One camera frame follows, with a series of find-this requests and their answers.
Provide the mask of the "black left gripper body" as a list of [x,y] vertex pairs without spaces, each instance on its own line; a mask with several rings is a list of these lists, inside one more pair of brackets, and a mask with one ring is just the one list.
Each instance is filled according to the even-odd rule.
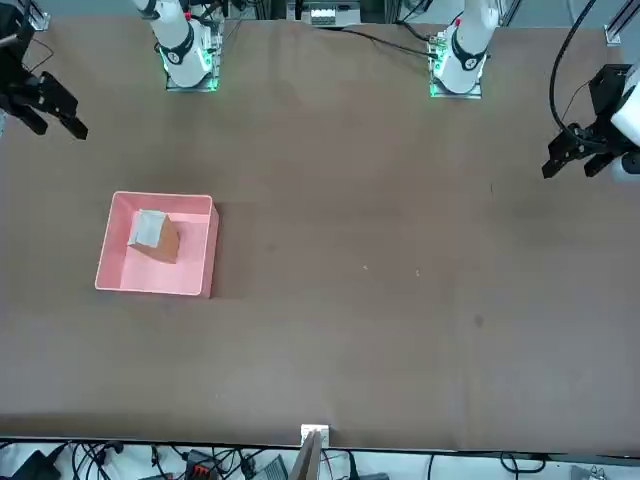
[[634,127],[634,67],[606,64],[589,82],[595,125]]

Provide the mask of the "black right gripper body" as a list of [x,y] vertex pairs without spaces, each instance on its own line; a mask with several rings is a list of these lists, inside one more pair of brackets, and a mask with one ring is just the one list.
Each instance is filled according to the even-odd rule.
[[29,5],[21,11],[14,5],[1,6],[1,79],[25,80],[31,77],[23,58],[34,35]]

